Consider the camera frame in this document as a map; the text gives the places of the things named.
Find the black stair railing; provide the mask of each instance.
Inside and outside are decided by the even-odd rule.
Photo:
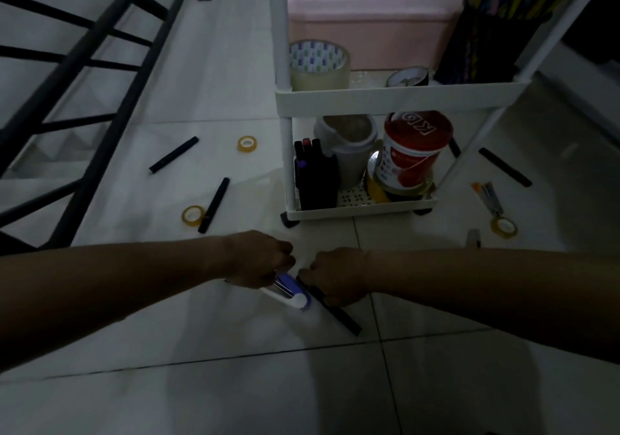
[[[0,212],[0,228],[73,194],[50,240],[40,248],[50,249],[71,245],[105,170],[110,164],[110,159],[119,144],[131,114],[138,104],[152,69],[161,54],[183,1],[174,0],[171,7],[166,9],[155,0],[114,0],[97,21],[91,21],[35,0],[0,0],[0,2],[14,7],[89,29],[67,55],[0,46],[0,57],[58,63],[54,71],[17,110],[6,126],[0,129],[0,176],[6,172],[26,146],[30,137],[35,134],[94,123],[112,122],[81,179],[12,207],[7,211]],[[135,4],[163,21],[152,42],[114,29],[114,26],[131,4]],[[142,64],[135,66],[93,59],[93,54],[108,35],[149,47]],[[45,118],[86,66],[136,72],[117,112],[44,123]],[[33,250],[36,248],[0,232],[0,255]]]

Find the storage box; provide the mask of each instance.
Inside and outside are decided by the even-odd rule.
[[[288,0],[290,41],[347,48],[351,70],[437,68],[462,0]]]

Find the purple and white stapler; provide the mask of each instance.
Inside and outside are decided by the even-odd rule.
[[[306,290],[299,286],[297,280],[289,274],[276,274],[274,286],[282,293],[268,288],[261,288],[260,290],[276,301],[296,309],[304,310],[310,306],[310,296],[307,294]]]

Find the red and white bucket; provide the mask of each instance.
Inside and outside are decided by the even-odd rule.
[[[387,190],[403,193],[419,188],[452,139],[450,120],[436,110],[396,112],[387,116],[376,180]]]

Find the yellow tape roll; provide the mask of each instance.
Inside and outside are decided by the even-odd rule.
[[[258,142],[253,136],[242,136],[237,142],[237,149],[244,153],[251,153],[257,146]]]
[[[491,220],[491,230],[500,238],[510,239],[516,236],[518,228],[513,220],[503,216],[496,216]]]
[[[191,205],[183,210],[181,220],[188,226],[200,226],[203,216],[205,216],[204,208],[200,205]]]

